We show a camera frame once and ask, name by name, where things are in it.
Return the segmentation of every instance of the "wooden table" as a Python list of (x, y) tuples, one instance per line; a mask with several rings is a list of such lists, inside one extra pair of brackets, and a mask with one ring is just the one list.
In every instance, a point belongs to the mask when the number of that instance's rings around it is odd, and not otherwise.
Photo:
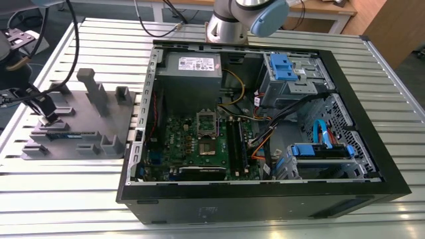
[[(162, 9), (169, 8), (162, 0), (137, 0), (138, 6), (148, 6), (153, 9), (153, 18), (156, 22), (164, 22)], [(114, 4), (114, 5), (133, 5), (132, 0), (73, 0), (73, 2)], [(213, 10), (214, 0), (170, 0), (174, 7), (178, 9), (192, 10)], [(289, 17), (299, 17), (302, 12), (302, 4), (290, 7)], [(322, 2), (321, 0), (305, 1), (305, 18), (333, 20), (329, 33), (339, 34), (350, 16), (357, 14), (355, 9), (347, 2), (343, 7), (337, 7), (333, 2)]]

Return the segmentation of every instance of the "black cable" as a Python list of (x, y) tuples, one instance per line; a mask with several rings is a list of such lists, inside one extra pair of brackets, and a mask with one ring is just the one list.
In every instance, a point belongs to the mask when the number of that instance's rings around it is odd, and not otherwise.
[(239, 114), (241, 115), (245, 115), (245, 113), (243, 113), (243, 111), (241, 110), (241, 108), (238, 107), (238, 105), (237, 105), (237, 102), (233, 104), (233, 106), (237, 108), (237, 110), (239, 111)]
[(13, 15), (10, 16), (10, 18), (8, 19), (6, 21), (6, 28), (9, 29), (10, 28), (10, 24), (12, 24), (12, 21), (14, 20), (14, 18), (17, 17), (17, 15), (20, 15), (24, 11), (17, 11), (16, 13), (13, 13)]
[(170, 1), (162, 0), (162, 2), (170, 7), (170, 9), (174, 11), (176, 15), (178, 15), (184, 24), (188, 24), (188, 20), (186, 20), (185, 16), (182, 16), (182, 14), (177, 11), (177, 9), (174, 8), (174, 5), (170, 3)]
[(200, 13), (200, 10), (197, 10), (197, 12), (193, 14), (193, 17), (192, 17), (188, 21), (192, 21), (193, 18), (197, 16), (198, 13)]
[(299, 99), (298, 101), (293, 102), (290, 105), (287, 105), (279, 111), (279, 113), (277, 113), (277, 115), (270, 120), (267, 126), (273, 125), (281, 118), (286, 117), (293, 112), (295, 112), (305, 105), (305, 103), (307, 103), (309, 101), (315, 100), (315, 99), (326, 98), (327, 96), (329, 96), (329, 93), (323, 92), (323, 93), (318, 93), (315, 95), (309, 95), (309, 96), (303, 97), (302, 99)]
[(41, 23), (41, 30), (40, 30), (40, 35), (38, 35), (38, 40), (33, 46), (32, 52), (26, 56), (29, 59), (33, 58), (34, 54), (37, 53), (42, 38), (44, 38), (44, 33), (45, 33), (45, 26), (46, 26), (46, 20), (48, 20), (48, 9), (44, 10), (44, 18), (42, 18), (42, 23)]
[(146, 34), (148, 34), (149, 36), (160, 38), (160, 37), (166, 36), (166, 35), (170, 34), (173, 31), (177, 30), (177, 26), (174, 26), (173, 29), (169, 30), (168, 32), (165, 32), (162, 35), (154, 35), (154, 34), (152, 34), (152, 33), (148, 31), (148, 29), (145, 28), (144, 22), (141, 21), (141, 17), (140, 17), (140, 14), (138, 14), (137, 0), (134, 0), (134, 8), (136, 8), (136, 14), (137, 14), (137, 18), (138, 18), (138, 22), (140, 22), (141, 28), (144, 29), (144, 31), (146, 32)]
[(169, 30), (169, 31), (168, 31), (166, 33), (164, 33), (162, 35), (153, 35), (153, 34), (148, 31), (148, 29), (145, 28), (145, 25), (144, 25), (144, 22), (141, 21), (141, 18), (140, 18), (140, 17), (137, 17), (137, 18), (138, 18), (138, 22), (140, 22), (141, 28), (144, 29), (144, 31), (146, 32), (146, 34), (148, 34), (149, 36), (152, 36), (152, 37), (157, 37), (157, 38), (164, 37), (164, 36), (166, 36), (168, 34), (170, 34), (173, 31), (177, 30), (177, 27), (173, 27), (173, 29)]
[(66, 75), (66, 78), (65, 80), (57, 84), (54, 87), (52, 87), (50, 89), (37, 93), (37, 94), (33, 94), (30, 96), (26, 96), (26, 97), (21, 97), (21, 98), (16, 98), (16, 99), (10, 99), (8, 101), (8, 103), (12, 103), (12, 102), (17, 102), (17, 101), (28, 101), (36, 97), (41, 97), (41, 96), (45, 96), (48, 93), (56, 91), (57, 89), (60, 89), (65, 84), (66, 82), (69, 81), (70, 79), (70, 76), (73, 74), (73, 71), (74, 71), (74, 67), (77, 65), (77, 61), (78, 61), (78, 54), (80, 54), (80, 35), (78, 35), (78, 22), (77, 22), (77, 17), (76, 17), (76, 14), (74, 14), (74, 11), (73, 11), (73, 7), (72, 7), (72, 3), (69, 0), (65, 0), (66, 1), (66, 5), (68, 5), (68, 8), (69, 8), (69, 12), (70, 12), (70, 15), (72, 15), (72, 22), (73, 22), (73, 31), (74, 31), (74, 55), (73, 55), (73, 61), (72, 61), (72, 65), (70, 65), (70, 70), (69, 70), (69, 73)]
[(168, 8), (168, 11), (170, 11), (170, 13), (173, 14), (173, 16), (172, 17), (178, 17), (178, 15)]
[(285, 119), (285, 117), (287, 115), (290, 115), (291, 113), (297, 112), (297, 110), (311, 100), (315, 99), (322, 99), (326, 98), (329, 96), (329, 93), (318, 93), (317, 95), (309, 95), (306, 97), (303, 97), (302, 99), (299, 99), (298, 101), (293, 102), (290, 105), (287, 105), (278, 113), (277, 115), (273, 117), (273, 119), (269, 121), (265, 131), (259, 134), (258, 137), (255, 137), (250, 143), (255, 143), (261, 138), (265, 138), (269, 133), (274, 130), (277, 124), (278, 124), (278, 120)]
[(302, 5), (302, 10), (301, 10), (301, 15), (299, 15), (298, 20), (297, 20), (297, 24), (295, 24), (295, 26), (291, 29), (289, 29), (289, 31), (293, 31), (303, 22), (303, 18), (305, 18), (305, 3), (303, 3), (302, 0), (301, 0), (301, 5)]

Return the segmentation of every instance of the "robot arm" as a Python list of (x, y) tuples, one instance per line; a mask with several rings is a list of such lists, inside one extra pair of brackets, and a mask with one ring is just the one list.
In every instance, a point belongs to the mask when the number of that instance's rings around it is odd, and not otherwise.
[(215, 0), (206, 28), (207, 40), (243, 44), (246, 29), (253, 35), (266, 37), (282, 26), (287, 13), (285, 0)]
[[(49, 7), (61, 2), (62, 0), (1, 0), (0, 14)], [(0, 90), (6, 90), (14, 98), (29, 97), (30, 99), (24, 100), (22, 103), (37, 115), (42, 116), (41, 123), (49, 125), (58, 120), (54, 103), (48, 95), (30, 97), (40, 91), (29, 82), (32, 70), (26, 62), (14, 67), (22, 59), (18, 49), (32, 41), (34, 38), (18, 29), (0, 31)], [(0, 96), (0, 107), (8, 102), (9, 98)]]

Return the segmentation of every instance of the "sticker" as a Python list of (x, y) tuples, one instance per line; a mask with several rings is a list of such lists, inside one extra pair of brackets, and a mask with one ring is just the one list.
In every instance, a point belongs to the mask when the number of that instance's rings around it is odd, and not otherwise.
[(82, 138), (80, 135), (66, 135), (68, 138)]
[(298, 70), (298, 69), (293, 69), (293, 72), (295, 73), (295, 74), (303, 74), (305, 75), (305, 71), (301, 69), (301, 70)]
[(267, 175), (270, 175), (270, 167), (266, 165), (266, 163), (263, 164), (262, 170), (266, 172)]
[(181, 57), (178, 59), (178, 70), (214, 71), (213, 58)]
[(253, 105), (259, 107), (259, 98), (258, 97), (253, 98)]

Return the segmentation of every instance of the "aluminum extrusion table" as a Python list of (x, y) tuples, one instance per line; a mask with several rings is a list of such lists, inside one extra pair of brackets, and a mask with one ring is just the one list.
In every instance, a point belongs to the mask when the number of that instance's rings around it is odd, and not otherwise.
[[(173, 24), (146, 23), (154, 33)], [(186, 25), (169, 39), (204, 41), (204, 26)], [(96, 71), (105, 89), (128, 86), (140, 102), (152, 38), (136, 21), (88, 18), (80, 26), (77, 68)], [(37, 118), (20, 105), (0, 137), (0, 238), (422, 238), (425, 235), (425, 114), (373, 45), (357, 36), (279, 31), (250, 44), (331, 50), (410, 186), (411, 194), (322, 220), (142, 225), (114, 202), (122, 159), (24, 161), (21, 148)], [(36, 79), (46, 89), (73, 60), (72, 27)], [(73, 75), (69, 89), (81, 89)], [(138, 106), (134, 105), (133, 127)]]

